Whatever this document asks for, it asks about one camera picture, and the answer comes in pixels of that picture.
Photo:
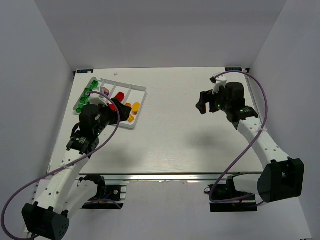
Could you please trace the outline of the yellow oval lego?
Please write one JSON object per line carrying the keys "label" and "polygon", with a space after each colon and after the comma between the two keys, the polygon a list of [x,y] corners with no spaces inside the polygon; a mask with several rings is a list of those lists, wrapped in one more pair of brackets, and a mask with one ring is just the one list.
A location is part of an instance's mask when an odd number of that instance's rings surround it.
{"label": "yellow oval lego", "polygon": [[135,102],[133,105],[132,105],[132,113],[134,115],[137,115],[138,112],[139,112],[139,109],[140,109],[140,106],[141,104],[139,102]]}

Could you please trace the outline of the red rectangular lego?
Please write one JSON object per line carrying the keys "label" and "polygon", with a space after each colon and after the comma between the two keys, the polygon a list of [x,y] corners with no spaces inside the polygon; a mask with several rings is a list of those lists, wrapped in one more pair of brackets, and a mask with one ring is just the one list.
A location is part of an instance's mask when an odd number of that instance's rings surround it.
{"label": "red rectangular lego", "polygon": [[125,94],[123,92],[118,92],[117,95],[115,96],[115,98],[119,101],[122,102],[125,98]]}

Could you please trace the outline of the green lego pair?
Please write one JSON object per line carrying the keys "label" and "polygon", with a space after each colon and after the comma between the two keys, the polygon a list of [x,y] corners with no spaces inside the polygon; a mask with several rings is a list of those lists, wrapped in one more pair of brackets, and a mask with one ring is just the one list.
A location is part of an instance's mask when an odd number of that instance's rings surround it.
{"label": "green lego pair", "polygon": [[81,97],[80,97],[80,99],[79,99],[79,102],[81,103],[81,104],[84,104],[84,105],[86,105],[88,102],[89,102],[89,97],[90,97],[90,95],[88,94],[88,92],[90,92],[91,90],[90,90],[90,88],[85,88],[84,89],[84,91],[83,91],[83,93],[82,93],[82,95],[81,95]]}

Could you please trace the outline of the green long lego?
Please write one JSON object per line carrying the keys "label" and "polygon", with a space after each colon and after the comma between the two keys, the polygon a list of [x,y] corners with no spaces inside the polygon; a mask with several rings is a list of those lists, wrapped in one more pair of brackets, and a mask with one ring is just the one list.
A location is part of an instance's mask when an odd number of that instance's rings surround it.
{"label": "green long lego", "polygon": [[99,85],[99,82],[97,80],[93,80],[91,85],[97,87]]}

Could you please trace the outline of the red oval lego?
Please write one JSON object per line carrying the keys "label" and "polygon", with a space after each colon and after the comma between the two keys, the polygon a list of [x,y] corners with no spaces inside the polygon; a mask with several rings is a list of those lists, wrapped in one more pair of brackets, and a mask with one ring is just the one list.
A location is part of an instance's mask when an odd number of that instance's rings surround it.
{"label": "red oval lego", "polygon": [[115,107],[113,104],[110,104],[109,107],[110,107],[110,109],[111,109],[112,111],[114,111],[114,112],[117,111],[117,110],[116,110],[116,107]]}

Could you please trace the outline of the small green number lego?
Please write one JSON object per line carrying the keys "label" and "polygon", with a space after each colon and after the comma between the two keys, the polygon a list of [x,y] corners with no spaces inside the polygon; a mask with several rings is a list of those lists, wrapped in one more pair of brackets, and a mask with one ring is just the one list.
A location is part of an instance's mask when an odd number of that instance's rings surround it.
{"label": "small green number lego", "polygon": [[91,91],[93,91],[93,90],[96,89],[96,88],[97,88],[97,86],[93,86],[93,85],[90,86],[90,90],[91,90]]}

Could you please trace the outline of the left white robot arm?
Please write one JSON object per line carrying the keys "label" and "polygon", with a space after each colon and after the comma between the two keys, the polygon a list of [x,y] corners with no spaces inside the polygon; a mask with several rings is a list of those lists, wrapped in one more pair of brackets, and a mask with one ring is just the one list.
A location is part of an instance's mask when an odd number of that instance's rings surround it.
{"label": "left white robot arm", "polygon": [[61,240],[75,213],[86,202],[103,199],[107,194],[105,179],[98,174],[81,177],[78,187],[72,189],[72,186],[100,143],[99,136],[103,130],[130,117],[130,106],[122,104],[115,97],[112,102],[82,107],[79,122],[73,127],[66,145],[62,170],[53,175],[33,204],[27,203],[22,209],[26,228],[33,235]]}

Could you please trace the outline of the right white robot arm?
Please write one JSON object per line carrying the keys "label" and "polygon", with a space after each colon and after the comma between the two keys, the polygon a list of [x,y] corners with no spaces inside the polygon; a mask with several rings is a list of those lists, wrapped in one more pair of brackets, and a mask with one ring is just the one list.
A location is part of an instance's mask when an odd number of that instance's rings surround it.
{"label": "right white robot arm", "polygon": [[238,173],[229,176],[225,185],[210,190],[211,200],[223,203],[240,201],[258,195],[265,203],[299,197],[302,194],[305,165],[299,158],[291,158],[265,130],[257,112],[246,105],[245,89],[239,82],[218,83],[214,89],[202,91],[195,105],[199,112],[222,111],[227,120],[248,141],[257,155],[261,174]]}

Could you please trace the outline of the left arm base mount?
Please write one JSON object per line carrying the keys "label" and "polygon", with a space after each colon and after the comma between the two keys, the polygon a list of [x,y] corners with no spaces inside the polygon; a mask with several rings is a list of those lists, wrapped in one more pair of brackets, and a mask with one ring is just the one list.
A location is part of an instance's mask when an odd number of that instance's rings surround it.
{"label": "left arm base mount", "polygon": [[80,177],[78,185],[84,180],[88,180],[97,184],[96,195],[90,198],[82,207],[82,209],[90,210],[120,210],[124,206],[126,199],[127,187],[120,184],[110,184],[105,178],[97,174],[89,174]]}

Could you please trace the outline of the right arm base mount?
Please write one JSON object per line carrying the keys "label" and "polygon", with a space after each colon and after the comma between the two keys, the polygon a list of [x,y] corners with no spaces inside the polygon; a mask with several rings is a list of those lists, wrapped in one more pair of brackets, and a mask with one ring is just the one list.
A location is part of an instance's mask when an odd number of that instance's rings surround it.
{"label": "right arm base mount", "polygon": [[252,193],[237,191],[233,178],[228,176],[225,181],[221,181],[213,190],[209,201],[211,213],[240,213],[257,212],[258,206],[256,197]]}

